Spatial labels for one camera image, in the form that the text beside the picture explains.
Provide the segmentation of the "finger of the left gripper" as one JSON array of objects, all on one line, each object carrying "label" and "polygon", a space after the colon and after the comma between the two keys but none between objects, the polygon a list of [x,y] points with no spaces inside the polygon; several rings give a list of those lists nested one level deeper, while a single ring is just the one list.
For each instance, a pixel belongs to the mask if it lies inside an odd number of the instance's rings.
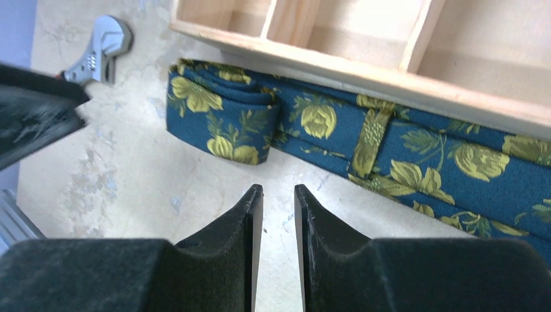
[{"label": "finger of the left gripper", "polygon": [[86,122],[77,107],[86,103],[80,86],[48,94],[1,87],[1,169],[82,129]]},{"label": "finger of the left gripper", "polygon": [[1,63],[1,85],[66,98],[82,105],[91,100],[84,87],[64,78]]}]

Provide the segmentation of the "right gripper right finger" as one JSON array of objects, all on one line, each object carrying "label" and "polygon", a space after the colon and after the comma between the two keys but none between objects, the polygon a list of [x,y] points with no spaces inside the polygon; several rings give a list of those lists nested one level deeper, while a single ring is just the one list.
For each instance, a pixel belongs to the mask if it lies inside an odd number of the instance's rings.
[{"label": "right gripper right finger", "polygon": [[550,273],[520,240],[373,239],[294,196],[304,311],[550,310]]}]

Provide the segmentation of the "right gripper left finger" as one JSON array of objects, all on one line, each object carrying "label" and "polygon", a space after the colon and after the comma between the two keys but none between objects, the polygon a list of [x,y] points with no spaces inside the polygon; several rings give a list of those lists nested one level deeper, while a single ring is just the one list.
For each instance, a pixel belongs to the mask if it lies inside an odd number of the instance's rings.
[{"label": "right gripper left finger", "polygon": [[1,257],[2,311],[253,311],[263,188],[172,244],[35,239]]}]

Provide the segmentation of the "blue floral tie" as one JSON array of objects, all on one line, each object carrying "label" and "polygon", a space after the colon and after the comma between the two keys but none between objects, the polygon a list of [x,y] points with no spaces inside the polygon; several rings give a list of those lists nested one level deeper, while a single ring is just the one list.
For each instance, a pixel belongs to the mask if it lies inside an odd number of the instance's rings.
[{"label": "blue floral tie", "polygon": [[271,148],[481,238],[522,239],[550,259],[550,143],[375,97],[179,59],[166,128],[236,163]]}]

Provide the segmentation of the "wooden compartment tray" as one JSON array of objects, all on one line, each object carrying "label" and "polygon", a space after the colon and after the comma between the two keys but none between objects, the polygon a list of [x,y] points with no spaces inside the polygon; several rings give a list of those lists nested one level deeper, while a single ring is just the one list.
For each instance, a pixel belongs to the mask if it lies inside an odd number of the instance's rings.
[{"label": "wooden compartment tray", "polygon": [[549,1],[174,1],[170,28],[224,63],[550,138]]}]

